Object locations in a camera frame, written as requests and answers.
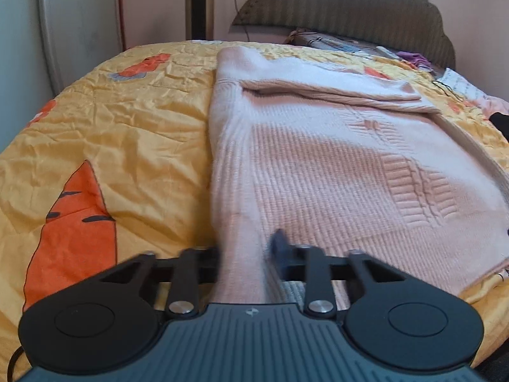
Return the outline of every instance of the ribbed gray panel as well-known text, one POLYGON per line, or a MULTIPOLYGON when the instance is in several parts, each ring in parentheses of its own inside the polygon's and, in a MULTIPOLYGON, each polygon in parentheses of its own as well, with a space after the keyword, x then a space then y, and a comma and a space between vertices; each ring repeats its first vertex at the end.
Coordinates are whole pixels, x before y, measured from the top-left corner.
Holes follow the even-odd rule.
POLYGON ((442 16, 428 0, 248 0, 233 24, 304 27, 456 64, 442 16))
POLYGON ((130 365, 95 376, 41 368, 22 382, 474 382, 470 368, 408 375, 369 362, 331 321, 296 305, 210 305, 202 317, 171 323, 154 348, 130 365), (258 311, 253 315, 251 308, 258 311))

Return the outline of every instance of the bed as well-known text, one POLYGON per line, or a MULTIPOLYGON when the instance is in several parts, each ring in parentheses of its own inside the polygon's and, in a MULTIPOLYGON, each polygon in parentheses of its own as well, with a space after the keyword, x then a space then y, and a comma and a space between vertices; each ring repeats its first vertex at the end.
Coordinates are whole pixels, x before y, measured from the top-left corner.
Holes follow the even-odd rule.
MULTIPOLYGON (((324 29, 313 25, 306 11, 296 17, 299 21, 287 22, 291 16, 269 15, 273 1, 259 1, 249 0, 236 23, 284 23, 403 50, 418 51, 424 44, 435 64, 455 65, 454 48, 441 19, 437 22, 440 15, 427 0, 413 0, 434 30, 424 42, 421 34, 398 37, 393 28, 383 28, 386 23, 379 26, 385 30, 379 38, 374 38, 376 28, 369 31, 358 23, 353 32, 347 23, 324 29)), ((320 7, 319 0, 312 1, 320 7)), ((256 48, 269 59, 294 56, 408 80, 509 171, 507 142, 481 111, 439 88, 430 73, 400 61, 291 45, 198 40, 130 49, 50 101, 0 155, 0 380, 19 346, 21 314, 40 298, 139 252, 174 257, 188 247, 214 244, 208 109, 217 53, 234 45, 256 48)), ((476 366, 509 337, 509 274, 489 275, 461 297, 479 311, 485 326, 476 366)), ((22 357, 15 379, 29 366, 22 357)))

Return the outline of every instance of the cable knit pattern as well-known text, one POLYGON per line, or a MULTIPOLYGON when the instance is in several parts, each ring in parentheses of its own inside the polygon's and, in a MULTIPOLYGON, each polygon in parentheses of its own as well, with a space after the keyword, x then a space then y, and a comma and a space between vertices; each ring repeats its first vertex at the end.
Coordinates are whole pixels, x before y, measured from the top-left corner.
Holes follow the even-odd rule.
POLYGON ((454 294, 506 263, 506 174, 407 82, 226 48, 209 122, 216 301, 302 302, 265 261, 278 228, 454 294))

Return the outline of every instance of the headboard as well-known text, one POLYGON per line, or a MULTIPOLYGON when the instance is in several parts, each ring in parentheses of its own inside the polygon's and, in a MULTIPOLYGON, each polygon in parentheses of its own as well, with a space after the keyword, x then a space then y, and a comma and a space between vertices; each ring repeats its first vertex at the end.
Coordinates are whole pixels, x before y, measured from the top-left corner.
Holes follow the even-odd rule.
POLYGON ((303 27, 422 53, 454 68, 454 47, 428 0, 248 0, 233 25, 303 27))

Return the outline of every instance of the silver screw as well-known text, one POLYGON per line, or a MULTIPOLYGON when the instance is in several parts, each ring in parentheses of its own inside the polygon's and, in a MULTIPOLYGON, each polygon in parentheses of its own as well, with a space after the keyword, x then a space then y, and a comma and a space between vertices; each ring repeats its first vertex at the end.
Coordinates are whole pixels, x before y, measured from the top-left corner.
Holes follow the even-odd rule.
POLYGON ((189 301, 179 300, 179 301, 174 301, 173 303, 171 303, 168 306, 168 308, 170 309, 170 311, 172 313, 186 314, 186 313, 192 312, 192 310, 194 309, 194 305, 193 305, 193 303, 191 303, 189 301))
POLYGON ((328 313, 334 308, 333 304, 327 300, 314 300, 308 307, 315 313, 328 313))

